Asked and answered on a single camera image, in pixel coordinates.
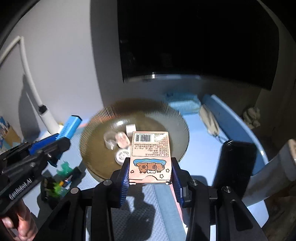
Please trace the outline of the person's left hand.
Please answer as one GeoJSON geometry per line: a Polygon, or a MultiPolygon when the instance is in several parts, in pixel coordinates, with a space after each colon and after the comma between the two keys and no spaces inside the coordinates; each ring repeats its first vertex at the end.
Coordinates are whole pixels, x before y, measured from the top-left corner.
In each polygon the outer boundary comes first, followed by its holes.
{"type": "Polygon", "coordinates": [[[11,214],[1,218],[1,221],[13,240],[31,241],[38,232],[31,212],[22,199],[13,206],[11,214]]]}

